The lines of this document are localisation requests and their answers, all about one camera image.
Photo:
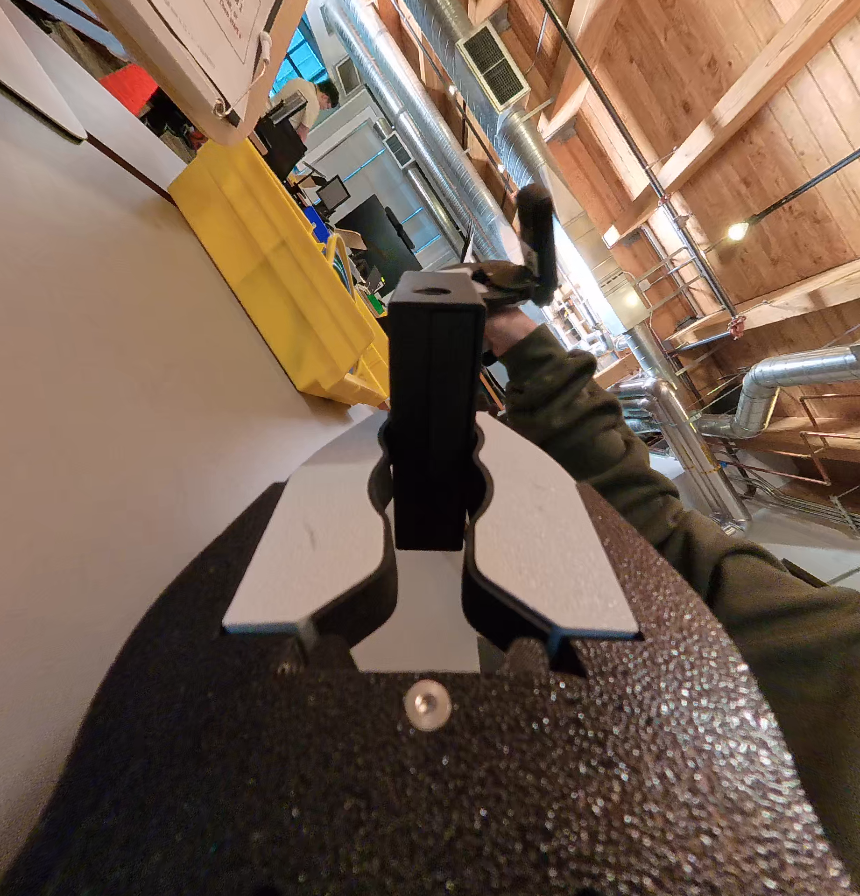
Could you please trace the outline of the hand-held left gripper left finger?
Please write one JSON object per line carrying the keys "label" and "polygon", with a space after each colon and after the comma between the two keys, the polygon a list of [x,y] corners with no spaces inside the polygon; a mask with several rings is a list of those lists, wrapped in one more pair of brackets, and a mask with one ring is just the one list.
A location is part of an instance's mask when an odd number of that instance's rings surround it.
{"label": "hand-held left gripper left finger", "polygon": [[374,413],[349,428],[284,484],[224,615],[227,633],[367,636],[391,616],[387,418]]}

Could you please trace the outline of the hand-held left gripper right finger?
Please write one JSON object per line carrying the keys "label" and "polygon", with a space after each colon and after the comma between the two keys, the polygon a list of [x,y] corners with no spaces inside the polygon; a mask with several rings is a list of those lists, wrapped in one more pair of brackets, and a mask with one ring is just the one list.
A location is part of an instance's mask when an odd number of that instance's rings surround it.
{"label": "hand-held left gripper right finger", "polygon": [[465,615],[504,649],[533,637],[633,640],[640,627],[578,483],[548,454],[488,414],[477,416],[486,493],[469,521]]}

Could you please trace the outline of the yellow plastic bin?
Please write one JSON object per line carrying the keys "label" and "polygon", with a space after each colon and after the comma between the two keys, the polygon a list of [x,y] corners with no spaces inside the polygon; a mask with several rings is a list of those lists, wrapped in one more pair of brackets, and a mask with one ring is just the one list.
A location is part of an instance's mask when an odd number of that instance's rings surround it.
{"label": "yellow plastic bin", "polygon": [[345,245],[315,239],[250,142],[208,141],[169,194],[299,392],[349,406],[387,401],[389,342]]}

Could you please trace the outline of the person's right forearm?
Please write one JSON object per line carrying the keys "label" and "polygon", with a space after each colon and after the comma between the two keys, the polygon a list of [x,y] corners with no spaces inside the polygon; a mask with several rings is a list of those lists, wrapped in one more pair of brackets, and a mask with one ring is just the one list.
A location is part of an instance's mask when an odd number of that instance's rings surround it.
{"label": "person's right forearm", "polygon": [[593,487],[704,600],[752,670],[829,841],[860,890],[860,592],[810,585],[772,554],[687,509],[595,359],[545,327],[509,377],[510,426]]}

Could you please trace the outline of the person's right hand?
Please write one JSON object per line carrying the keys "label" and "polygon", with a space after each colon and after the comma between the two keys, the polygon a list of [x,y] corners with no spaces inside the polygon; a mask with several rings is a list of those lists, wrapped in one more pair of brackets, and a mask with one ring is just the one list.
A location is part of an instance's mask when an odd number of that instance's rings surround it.
{"label": "person's right hand", "polygon": [[509,374],[535,360],[545,348],[546,342],[539,324],[521,308],[504,308],[486,320],[484,349]]}

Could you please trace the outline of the black computer monitor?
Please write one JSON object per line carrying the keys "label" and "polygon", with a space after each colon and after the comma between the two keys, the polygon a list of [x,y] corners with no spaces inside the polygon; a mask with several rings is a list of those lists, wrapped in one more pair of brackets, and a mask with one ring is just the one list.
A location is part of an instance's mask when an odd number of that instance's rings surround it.
{"label": "black computer monitor", "polygon": [[368,269],[376,268],[387,283],[398,281],[402,273],[422,270],[413,252],[413,244],[395,215],[388,215],[386,206],[376,195],[368,196],[357,207],[335,222],[338,230],[357,233]]}

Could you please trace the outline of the white vent grille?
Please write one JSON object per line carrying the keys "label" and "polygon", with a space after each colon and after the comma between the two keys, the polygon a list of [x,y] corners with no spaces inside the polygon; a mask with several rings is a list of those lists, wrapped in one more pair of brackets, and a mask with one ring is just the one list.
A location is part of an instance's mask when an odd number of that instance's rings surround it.
{"label": "white vent grille", "polygon": [[457,48],[496,114],[510,111],[529,95],[526,77],[490,20],[460,39]]}

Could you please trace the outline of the silver ventilation duct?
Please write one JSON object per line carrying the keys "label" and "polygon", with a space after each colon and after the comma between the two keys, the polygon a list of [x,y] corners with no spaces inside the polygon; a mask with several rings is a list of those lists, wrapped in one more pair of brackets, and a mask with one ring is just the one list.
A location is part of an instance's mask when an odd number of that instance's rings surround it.
{"label": "silver ventilation duct", "polygon": [[467,99],[469,109],[491,140],[514,183],[542,185],[551,195],[556,221],[557,268],[566,283],[592,308],[613,337],[625,337],[642,374],[641,397],[673,454],[703,500],[705,511],[731,533],[750,521],[736,490],[715,462],[680,399],[682,384],[649,327],[649,308],[606,247],[588,212],[573,196],[531,115],[518,100],[499,108],[486,82],[462,52],[477,30],[460,2],[405,2],[410,15],[446,73]]}
{"label": "silver ventilation duct", "polygon": [[520,241],[374,6],[330,1],[327,17],[391,125],[476,251],[520,262]]}

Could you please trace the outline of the grey metal elbow duct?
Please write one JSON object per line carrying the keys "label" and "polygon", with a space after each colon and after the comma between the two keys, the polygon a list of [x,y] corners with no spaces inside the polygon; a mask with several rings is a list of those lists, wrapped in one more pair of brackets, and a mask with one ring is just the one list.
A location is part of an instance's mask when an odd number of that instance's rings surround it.
{"label": "grey metal elbow duct", "polygon": [[780,389],[860,382],[860,343],[765,359],[745,375],[734,414],[704,414],[695,423],[702,436],[748,440],[771,422]]}

